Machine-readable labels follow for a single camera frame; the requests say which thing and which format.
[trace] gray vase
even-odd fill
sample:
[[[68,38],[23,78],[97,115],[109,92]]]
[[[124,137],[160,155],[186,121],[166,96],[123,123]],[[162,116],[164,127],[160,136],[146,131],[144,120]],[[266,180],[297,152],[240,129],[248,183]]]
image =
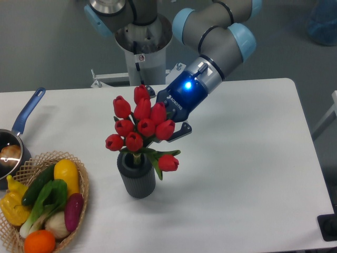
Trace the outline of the gray vase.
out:
[[[141,155],[141,164],[133,164],[133,155],[120,153],[117,167],[123,179],[126,191],[134,198],[142,199],[149,196],[155,186],[154,168],[146,155]]]

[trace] blue led light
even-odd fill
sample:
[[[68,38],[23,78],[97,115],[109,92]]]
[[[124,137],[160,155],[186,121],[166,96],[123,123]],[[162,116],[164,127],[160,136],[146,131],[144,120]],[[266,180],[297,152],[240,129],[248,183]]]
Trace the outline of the blue led light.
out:
[[[192,88],[191,82],[185,83],[184,88],[185,88],[185,90],[190,90]]]

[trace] blue pan handle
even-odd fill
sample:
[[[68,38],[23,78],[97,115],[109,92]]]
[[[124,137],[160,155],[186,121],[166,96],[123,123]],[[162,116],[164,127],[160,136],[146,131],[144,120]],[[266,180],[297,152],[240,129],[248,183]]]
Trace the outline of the blue pan handle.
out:
[[[25,107],[20,112],[19,116],[16,118],[14,125],[12,127],[12,131],[15,131],[17,135],[20,135],[25,130],[25,124],[28,119],[30,113],[34,110],[38,102],[43,97],[44,93],[46,93],[46,89],[43,87],[38,88]]]

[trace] garlic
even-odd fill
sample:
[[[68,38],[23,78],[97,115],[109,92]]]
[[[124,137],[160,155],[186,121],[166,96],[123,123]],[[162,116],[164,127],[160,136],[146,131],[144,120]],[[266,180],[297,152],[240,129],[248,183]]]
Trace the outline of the garlic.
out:
[[[50,231],[54,235],[55,239],[63,239],[67,237],[70,232],[65,227],[64,211],[51,216],[46,221],[45,229]]]

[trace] light blue joint cap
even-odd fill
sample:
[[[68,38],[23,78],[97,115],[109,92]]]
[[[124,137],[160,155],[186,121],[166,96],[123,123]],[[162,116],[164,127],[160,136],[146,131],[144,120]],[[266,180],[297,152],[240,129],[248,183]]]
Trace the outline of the light blue joint cap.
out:
[[[243,62],[255,51],[256,39],[252,32],[243,24],[234,23],[228,27],[234,35],[237,45],[240,48]]]
[[[183,32],[184,32],[184,26],[187,18],[189,17],[190,13],[193,12],[193,9],[186,8],[182,9],[175,15],[173,23],[172,23],[172,32],[174,37],[176,37],[177,40],[179,40],[181,43],[183,42]]]
[[[252,13],[250,17],[254,17],[262,8],[262,0],[252,0]]]
[[[93,25],[95,30],[101,34],[103,37],[109,37],[113,33],[106,27],[106,25],[100,20],[96,13],[90,8],[89,5],[84,7],[84,12],[90,23]]]

